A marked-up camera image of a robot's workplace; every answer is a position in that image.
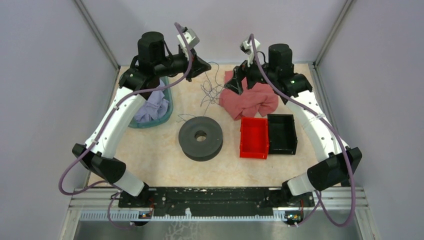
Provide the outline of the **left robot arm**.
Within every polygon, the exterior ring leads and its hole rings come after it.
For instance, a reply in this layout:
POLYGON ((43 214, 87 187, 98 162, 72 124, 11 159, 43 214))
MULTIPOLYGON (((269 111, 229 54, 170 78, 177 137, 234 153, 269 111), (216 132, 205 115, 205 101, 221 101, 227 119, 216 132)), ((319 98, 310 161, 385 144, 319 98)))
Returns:
POLYGON ((138 54, 121 76, 115 98, 102 121, 83 144, 75 144, 72 153, 91 173, 130 195, 138 207, 149 203, 148 186, 133 175, 124 162, 115 158, 116 149, 136 112, 147 101, 148 93, 160 90, 160 78, 180 73, 192 78, 211 66, 197 56, 194 47, 200 39, 191 28, 177 35, 178 53, 171 54, 162 33, 149 31, 137 42, 138 54))

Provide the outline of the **pink cloth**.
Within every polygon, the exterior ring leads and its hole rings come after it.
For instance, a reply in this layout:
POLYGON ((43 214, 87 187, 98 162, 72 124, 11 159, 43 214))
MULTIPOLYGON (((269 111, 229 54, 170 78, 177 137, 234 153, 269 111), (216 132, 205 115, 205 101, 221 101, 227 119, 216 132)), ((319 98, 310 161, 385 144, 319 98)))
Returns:
POLYGON ((242 81, 243 93, 236 94, 230 89, 224 88, 218 100, 218 105, 237 121, 243 117, 253 118, 256 114, 265 117, 273 113, 279 105, 279 97, 273 89, 262 83, 257 83, 253 88, 247 88, 247 79, 242 81))

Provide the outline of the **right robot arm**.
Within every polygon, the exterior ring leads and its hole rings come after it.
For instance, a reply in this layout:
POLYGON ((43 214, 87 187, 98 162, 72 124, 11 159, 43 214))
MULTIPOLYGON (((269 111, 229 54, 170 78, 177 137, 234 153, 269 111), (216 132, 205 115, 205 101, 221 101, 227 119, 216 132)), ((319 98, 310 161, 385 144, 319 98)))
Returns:
POLYGON ((225 87, 243 96, 243 80, 247 81, 248 89, 259 84, 269 85, 299 120, 318 160, 305 173, 282 183, 283 203, 295 206, 302 195, 323 191, 336 184, 350 183, 354 187, 354 173, 362 159, 362 152, 358 147, 350 147, 330 124, 307 77, 295 72, 291 48, 285 43, 269 46, 268 61, 264 63, 260 63, 257 56, 257 43, 245 41, 240 49, 248 58, 234 67, 233 77, 225 87))

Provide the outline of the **black plastic bin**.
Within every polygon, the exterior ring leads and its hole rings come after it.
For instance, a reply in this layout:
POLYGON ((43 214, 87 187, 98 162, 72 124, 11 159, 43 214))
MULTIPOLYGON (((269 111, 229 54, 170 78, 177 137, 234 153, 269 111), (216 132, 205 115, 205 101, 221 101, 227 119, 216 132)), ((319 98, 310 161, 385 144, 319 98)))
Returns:
POLYGON ((292 114, 268 114, 269 155, 295 155, 298 138, 292 114))

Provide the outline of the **black cable spool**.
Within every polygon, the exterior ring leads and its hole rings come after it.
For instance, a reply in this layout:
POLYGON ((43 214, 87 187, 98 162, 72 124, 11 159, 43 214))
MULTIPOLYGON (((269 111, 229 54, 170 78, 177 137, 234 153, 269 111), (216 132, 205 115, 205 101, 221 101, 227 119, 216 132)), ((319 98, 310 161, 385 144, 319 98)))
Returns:
POLYGON ((205 162, 216 157, 223 146, 223 131, 214 119, 197 116, 187 120, 178 132, 183 153, 191 160, 205 162))

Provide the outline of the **teal plastic tray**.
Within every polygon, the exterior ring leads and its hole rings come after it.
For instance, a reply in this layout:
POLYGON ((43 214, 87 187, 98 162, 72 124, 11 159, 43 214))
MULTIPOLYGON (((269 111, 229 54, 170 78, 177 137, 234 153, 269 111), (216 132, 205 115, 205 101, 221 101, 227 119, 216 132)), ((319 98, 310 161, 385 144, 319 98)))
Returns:
POLYGON ((133 129, 156 127, 168 121, 173 110, 171 88, 153 91, 135 113, 128 126, 133 129))

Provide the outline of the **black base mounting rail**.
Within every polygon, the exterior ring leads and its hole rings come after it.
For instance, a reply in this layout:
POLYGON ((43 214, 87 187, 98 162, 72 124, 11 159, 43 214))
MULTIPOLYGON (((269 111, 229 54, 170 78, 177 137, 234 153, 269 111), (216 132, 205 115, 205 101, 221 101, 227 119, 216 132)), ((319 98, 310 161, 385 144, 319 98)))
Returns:
POLYGON ((279 187, 156 187, 141 196, 123 192, 120 208, 147 208, 149 217, 190 217, 231 219, 271 217, 278 208, 314 207, 314 197, 307 192, 292 197, 279 187))

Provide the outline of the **lavender cloth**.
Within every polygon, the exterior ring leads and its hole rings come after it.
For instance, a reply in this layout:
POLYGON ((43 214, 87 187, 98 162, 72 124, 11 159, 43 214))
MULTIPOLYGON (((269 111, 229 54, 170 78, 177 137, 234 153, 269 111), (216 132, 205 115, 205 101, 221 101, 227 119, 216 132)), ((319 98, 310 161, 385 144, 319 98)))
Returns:
POLYGON ((169 101, 166 99, 164 90, 156 90, 150 93, 147 101, 134 115, 138 124, 148 123, 165 116, 168 111, 169 101))

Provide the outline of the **red plastic bin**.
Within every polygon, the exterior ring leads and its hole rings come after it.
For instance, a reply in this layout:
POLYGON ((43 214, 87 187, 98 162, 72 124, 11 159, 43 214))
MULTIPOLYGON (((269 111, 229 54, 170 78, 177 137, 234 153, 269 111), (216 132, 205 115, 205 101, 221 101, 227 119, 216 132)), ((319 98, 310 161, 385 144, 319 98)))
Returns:
POLYGON ((265 160, 268 154, 268 119, 242 117, 240 125, 239 157, 265 160))

